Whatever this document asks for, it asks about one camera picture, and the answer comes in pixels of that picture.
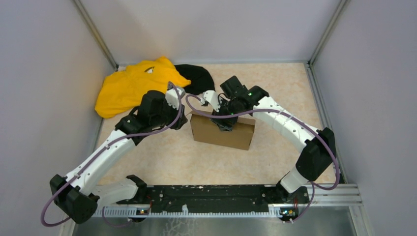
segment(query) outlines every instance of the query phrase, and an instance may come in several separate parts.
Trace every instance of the wall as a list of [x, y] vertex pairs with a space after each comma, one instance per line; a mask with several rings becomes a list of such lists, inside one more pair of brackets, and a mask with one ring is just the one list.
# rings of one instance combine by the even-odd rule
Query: wall
[[375, 235], [414, 235], [417, 2], [352, 1], [314, 69]]
[[49, 180], [91, 152], [112, 69], [69, 0], [2, 1], [0, 32], [0, 232], [56, 236]]
[[308, 60], [339, 0], [83, 0], [119, 64]]

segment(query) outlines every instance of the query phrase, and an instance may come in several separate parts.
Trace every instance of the cardboard box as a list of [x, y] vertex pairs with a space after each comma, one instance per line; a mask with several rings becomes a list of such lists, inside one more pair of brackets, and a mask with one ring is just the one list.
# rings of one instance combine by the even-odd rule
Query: cardboard box
[[192, 112], [190, 123], [195, 141], [242, 150], [249, 150], [255, 132], [255, 120], [241, 117], [238, 118], [232, 131], [220, 131], [210, 118], [194, 112]]

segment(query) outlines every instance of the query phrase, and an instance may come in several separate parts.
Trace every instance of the floor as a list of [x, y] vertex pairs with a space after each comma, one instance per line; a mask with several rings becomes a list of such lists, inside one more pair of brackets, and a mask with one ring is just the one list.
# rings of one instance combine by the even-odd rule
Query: floor
[[[204, 64], [212, 75], [216, 90], [236, 75], [248, 88], [258, 85], [275, 101], [304, 122], [321, 128], [313, 95], [302, 63]], [[199, 107], [196, 101], [192, 104]], [[200, 110], [211, 111], [209, 107]], [[190, 120], [190, 108], [185, 114]], [[103, 123], [99, 143], [103, 143], [119, 114]], [[167, 130], [146, 137], [119, 161], [100, 181], [111, 183], [135, 174], [147, 184], [271, 184], [277, 183], [296, 163], [299, 153], [284, 137], [261, 121], [249, 150], [240, 150], [193, 140], [190, 124], [181, 130]], [[332, 166], [317, 183], [335, 181]]]

